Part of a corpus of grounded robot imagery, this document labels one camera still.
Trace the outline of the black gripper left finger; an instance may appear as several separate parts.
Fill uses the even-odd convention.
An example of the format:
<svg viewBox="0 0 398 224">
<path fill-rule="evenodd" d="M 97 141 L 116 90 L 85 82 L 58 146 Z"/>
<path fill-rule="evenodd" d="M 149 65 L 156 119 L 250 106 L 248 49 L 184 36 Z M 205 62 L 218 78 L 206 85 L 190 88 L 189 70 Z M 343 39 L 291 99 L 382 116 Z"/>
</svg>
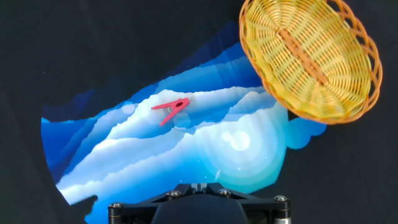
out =
<svg viewBox="0 0 398 224">
<path fill-rule="evenodd" d="M 198 193 L 199 184 L 178 184 L 173 190 L 139 203 L 114 202 L 108 206 L 109 224 L 151 224 L 165 202 Z"/>
</svg>

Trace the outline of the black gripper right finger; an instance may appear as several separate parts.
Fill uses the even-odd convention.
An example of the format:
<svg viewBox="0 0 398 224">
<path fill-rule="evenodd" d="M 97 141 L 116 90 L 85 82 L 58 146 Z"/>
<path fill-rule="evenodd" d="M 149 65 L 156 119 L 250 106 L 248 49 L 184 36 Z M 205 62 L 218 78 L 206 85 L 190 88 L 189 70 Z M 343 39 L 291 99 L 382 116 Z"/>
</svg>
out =
<svg viewBox="0 0 398 224">
<path fill-rule="evenodd" d="M 257 214 L 260 215 L 261 213 L 265 215 L 261 220 L 254 220 L 254 223 L 292 223 L 290 199 L 284 195 L 276 195 L 271 198 L 259 198 L 227 189 L 220 183 L 198 184 L 198 193 L 233 199 L 241 204 L 247 217 Z"/>
</svg>

